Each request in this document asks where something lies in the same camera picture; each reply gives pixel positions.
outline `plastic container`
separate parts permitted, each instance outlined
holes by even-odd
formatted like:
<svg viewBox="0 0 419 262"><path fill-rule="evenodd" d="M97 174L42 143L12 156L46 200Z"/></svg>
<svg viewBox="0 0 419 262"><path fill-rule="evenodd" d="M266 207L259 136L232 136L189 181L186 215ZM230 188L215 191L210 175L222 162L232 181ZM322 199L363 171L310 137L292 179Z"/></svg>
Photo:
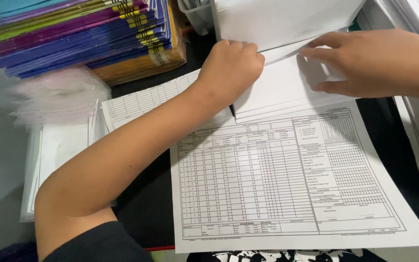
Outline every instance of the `plastic container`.
<svg viewBox="0 0 419 262"><path fill-rule="evenodd" d="M211 4L206 4L191 10L183 3L183 0L177 0L179 9L184 13L192 24L195 32L199 35L206 35L214 28L213 14L211 13Z"/></svg>

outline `desk surface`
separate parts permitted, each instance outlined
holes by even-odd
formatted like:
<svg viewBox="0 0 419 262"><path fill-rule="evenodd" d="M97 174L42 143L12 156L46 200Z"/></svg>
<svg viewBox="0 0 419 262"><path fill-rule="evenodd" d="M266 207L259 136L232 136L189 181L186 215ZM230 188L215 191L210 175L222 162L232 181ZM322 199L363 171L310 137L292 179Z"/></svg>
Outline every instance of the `desk surface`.
<svg viewBox="0 0 419 262"><path fill-rule="evenodd" d="M171 72L147 77L112 88L117 98L160 85L201 68L213 36L188 35L188 62ZM419 218L419 172L392 98L358 99L371 141L384 167ZM114 208L126 231L144 248L174 245L174 220L169 150L157 158L117 199Z"/></svg>

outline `hand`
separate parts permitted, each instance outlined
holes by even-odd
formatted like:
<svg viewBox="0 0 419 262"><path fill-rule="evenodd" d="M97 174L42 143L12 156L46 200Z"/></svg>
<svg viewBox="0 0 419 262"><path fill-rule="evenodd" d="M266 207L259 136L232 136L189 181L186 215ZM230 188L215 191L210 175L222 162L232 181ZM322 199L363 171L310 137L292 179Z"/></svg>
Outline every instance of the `hand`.
<svg viewBox="0 0 419 262"><path fill-rule="evenodd" d="M323 82L313 88L316 91L357 98L419 98L418 34L397 29L327 33L300 55L334 68L347 79Z"/></svg>
<svg viewBox="0 0 419 262"><path fill-rule="evenodd" d="M234 103L261 75L265 57L258 46L221 40L213 46L192 88L224 108Z"/></svg>

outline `gray floor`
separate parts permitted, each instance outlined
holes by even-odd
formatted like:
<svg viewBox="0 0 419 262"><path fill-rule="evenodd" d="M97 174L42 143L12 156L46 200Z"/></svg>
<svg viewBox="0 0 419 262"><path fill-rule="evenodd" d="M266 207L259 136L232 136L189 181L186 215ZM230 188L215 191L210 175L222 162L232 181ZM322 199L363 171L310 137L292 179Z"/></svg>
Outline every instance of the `gray floor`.
<svg viewBox="0 0 419 262"><path fill-rule="evenodd" d="M370 249L387 262L419 262L419 247ZM186 262L188 254L176 254L174 250L152 252L155 262Z"/></svg>

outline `forearm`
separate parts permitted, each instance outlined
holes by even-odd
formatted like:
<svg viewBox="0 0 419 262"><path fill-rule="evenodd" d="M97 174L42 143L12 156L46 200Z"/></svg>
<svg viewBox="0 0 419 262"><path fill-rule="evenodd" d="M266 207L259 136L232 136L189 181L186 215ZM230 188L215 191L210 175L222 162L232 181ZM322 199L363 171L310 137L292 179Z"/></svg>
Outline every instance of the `forearm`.
<svg viewBox="0 0 419 262"><path fill-rule="evenodd" d="M188 88L88 147L43 183L37 202L65 216L106 207L172 143L224 108L201 90Z"/></svg>

